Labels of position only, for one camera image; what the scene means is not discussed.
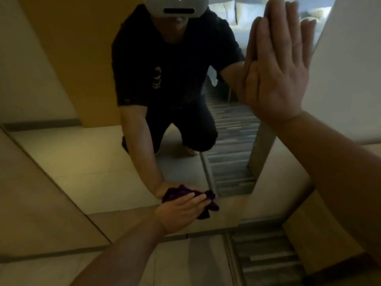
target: purple cloth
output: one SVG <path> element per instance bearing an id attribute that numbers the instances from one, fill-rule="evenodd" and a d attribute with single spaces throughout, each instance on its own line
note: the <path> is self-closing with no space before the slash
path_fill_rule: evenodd
<path id="1" fill-rule="evenodd" d="M 213 202 L 213 200 L 216 198 L 216 194 L 211 189 L 207 192 L 202 193 L 202 192 L 188 189 L 184 185 L 181 185 L 178 188 L 170 187 L 162 199 L 162 204 L 165 202 L 176 200 L 179 197 L 189 194 L 190 192 L 195 193 L 195 197 L 201 194 L 206 194 L 207 199 L 212 200 L 212 202 L 206 206 L 205 210 L 201 213 L 201 215 L 198 216 L 197 218 L 198 220 L 204 220 L 204 219 L 210 218 L 210 214 L 208 210 L 215 211 L 215 212 L 219 210 L 219 206 L 217 206 L 217 204 Z"/>

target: white headset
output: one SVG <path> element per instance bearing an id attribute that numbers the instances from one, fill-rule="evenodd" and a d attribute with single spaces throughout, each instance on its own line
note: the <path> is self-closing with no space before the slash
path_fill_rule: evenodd
<path id="1" fill-rule="evenodd" d="M 154 17 L 198 18 L 207 10 L 209 0 L 144 0 L 144 3 Z"/>

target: printed graphic on shirt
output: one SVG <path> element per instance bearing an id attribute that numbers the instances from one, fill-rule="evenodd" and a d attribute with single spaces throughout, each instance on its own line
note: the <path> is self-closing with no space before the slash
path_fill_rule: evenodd
<path id="1" fill-rule="evenodd" d="M 154 82 L 152 83 L 153 89 L 159 89 L 162 83 L 162 69 L 160 67 L 155 68 Z"/>

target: brown door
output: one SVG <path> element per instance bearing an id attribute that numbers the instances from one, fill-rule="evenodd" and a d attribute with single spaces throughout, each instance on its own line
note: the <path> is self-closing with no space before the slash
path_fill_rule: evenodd
<path id="1" fill-rule="evenodd" d="M 120 123 L 111 44 L 142 0 L 19 0 L 85 127 Z"/>
<path id="2" fill-rule="evenodd" d="M 0 128 L 0 258 L 108 245 L 108 240 Z"/>

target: black pants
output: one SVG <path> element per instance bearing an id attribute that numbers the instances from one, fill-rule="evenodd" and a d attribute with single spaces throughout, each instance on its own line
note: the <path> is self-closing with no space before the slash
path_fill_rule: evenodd
<path id="1" fill-rule="evenodd" d="M 163 135 L 170 124 L 180 130 L 183 145 L 195 151 L 208 151 L 216 143 L 218 136 L 205 96 L 177 110 L 161 106 L 148 107 L 145 120 L 151 132 L 155 153 L 159 150 Z M 122 139 L 122 146 L 128 152 L 125 137 Z"/>

